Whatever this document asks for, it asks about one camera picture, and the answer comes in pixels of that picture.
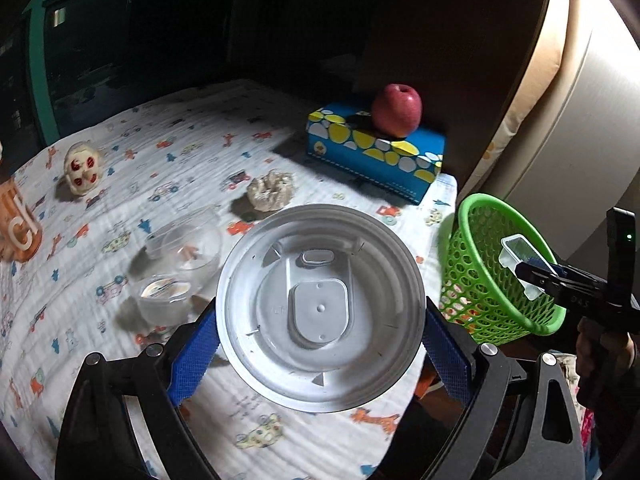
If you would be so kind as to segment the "person's right hand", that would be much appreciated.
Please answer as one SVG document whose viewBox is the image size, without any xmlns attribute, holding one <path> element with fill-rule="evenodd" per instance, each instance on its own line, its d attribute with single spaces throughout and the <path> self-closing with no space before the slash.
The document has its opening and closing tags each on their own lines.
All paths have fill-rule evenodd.
<svg viewBox="0 0 640 480">
<path fill-rule="evenodd" d="M 576 370 L 581 378 L 602 370 L 620 376 L 636 364 L 636 343 L 628 333 L 606 330 L 589 318 L 582 318 L 577 329 Z"/>
</svg>

